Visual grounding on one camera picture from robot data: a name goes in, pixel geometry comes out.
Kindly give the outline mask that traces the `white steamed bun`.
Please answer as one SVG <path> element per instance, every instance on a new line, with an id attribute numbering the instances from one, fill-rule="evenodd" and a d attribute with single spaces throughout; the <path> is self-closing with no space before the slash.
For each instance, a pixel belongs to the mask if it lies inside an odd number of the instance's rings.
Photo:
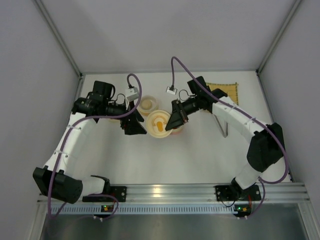
<path id="1" fill-rule="evenodd" d="M 141 102 L 141 108 L 143 110 L 150 110 L 153 107 L 153 102 L 150 99 L 145 99 Z"/>

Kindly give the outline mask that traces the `cream lunch box lid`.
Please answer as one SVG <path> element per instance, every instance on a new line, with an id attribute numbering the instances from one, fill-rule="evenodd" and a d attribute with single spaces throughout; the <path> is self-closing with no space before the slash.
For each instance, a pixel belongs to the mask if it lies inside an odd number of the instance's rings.
<path id="1" fill-rule="evenodd" d="M 172 129 L 166 130 L 169 122 L 170 113 L 164 110 L 155 110 L 151 112 L 146 119 L 146 130 L 154 138 L 162 139 L 172 133 Z"/>

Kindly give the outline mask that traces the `steel food tongs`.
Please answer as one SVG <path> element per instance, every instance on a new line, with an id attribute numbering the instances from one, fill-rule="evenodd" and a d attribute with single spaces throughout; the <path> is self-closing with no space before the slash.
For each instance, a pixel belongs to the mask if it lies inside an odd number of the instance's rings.
<path id="1" fill-rule="evenodd" d="M 221 135 L 224 138 L 227 138 L 229 135 L 229 125 L 226 121 L 224 121 L 223 123 L 220 122 L 219 118 L 216 115 L 213 115 L 214 120 L 219 128 L 219 131 L 221 133 Z"/>

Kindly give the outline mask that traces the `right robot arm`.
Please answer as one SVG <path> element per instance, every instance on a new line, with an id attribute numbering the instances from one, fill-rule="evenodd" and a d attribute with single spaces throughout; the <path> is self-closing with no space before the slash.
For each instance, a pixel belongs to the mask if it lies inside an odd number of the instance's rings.
<path id="1" fill-rule="evenodd" d="M 199 110 L 206 110 L 235 128 L 249 143 L 247 164 L 229 186 L 234 197 L 240 199 L 263 172 L 284 157 L 282 127 L 277 123 L 257 123 L 223 90 L 211 90 L 202 76 L 187 84 L 192 95 L 185 101 L 176 99 L 171 102 L 172 111 L 165 129 L 170 131 L 181 127 L 189 121 L 189 115 Z"/>

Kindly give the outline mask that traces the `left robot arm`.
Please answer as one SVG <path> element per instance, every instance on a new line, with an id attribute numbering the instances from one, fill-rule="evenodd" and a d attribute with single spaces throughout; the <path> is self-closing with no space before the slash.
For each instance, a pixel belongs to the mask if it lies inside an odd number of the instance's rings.
<path id="1" fill-rule="evenodd" d="M 112 193 L 106 177 L 91 175 L 81 180 L 73 175 L 87 139 L 100 119 L 119 120 L 125 135 L 147 133 L 137 110 L 142 99 L 142 85 L 129 84 L 122 104 L 112 99 L 115 92 L 113 84 L 96 80 L 92 91 L 74 102 L 65 132 L 52 156 L 43 167 L 33 171 L 33 179 L 42 195 L 74 204 L 80 198 L 102 202 Z"/>

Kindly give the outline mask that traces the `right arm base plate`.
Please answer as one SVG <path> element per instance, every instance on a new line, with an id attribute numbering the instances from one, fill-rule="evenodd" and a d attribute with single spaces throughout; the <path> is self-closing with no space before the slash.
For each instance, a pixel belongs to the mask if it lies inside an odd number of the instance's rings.
<path id="1" fill-rule="evenodd" d="M 259 187 L 254 184 L 247 189 L 235 187 L 232 185 L 216 185 L 216 199 L 219 202 L 233 201 L 260 201 L 262 199 Z"/>

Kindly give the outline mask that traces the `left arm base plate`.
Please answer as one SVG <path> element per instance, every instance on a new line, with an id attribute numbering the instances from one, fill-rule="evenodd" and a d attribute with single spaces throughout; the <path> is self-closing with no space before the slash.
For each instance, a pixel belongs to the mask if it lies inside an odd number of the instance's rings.
<path id="1" fill-rule="evenodd" d="M 109 192 L 107 195 L 113 196 L 116 198 L 120 203 L 126 202 L 127 198 L 127 187 L 124 185 L 120 186 L 111 186 Z M 90 203 L 109 203 L 109 202 L 115 202 L 113 198 L 107 197 L 106 193 L 103 193 L 103 196 L 101 196 L 101 193 L 98 194 L 98 196 L 94 195 L 89 195 L 89 196 L 84 196 L 82 198 L 83 202 L 90 202 Z"/>

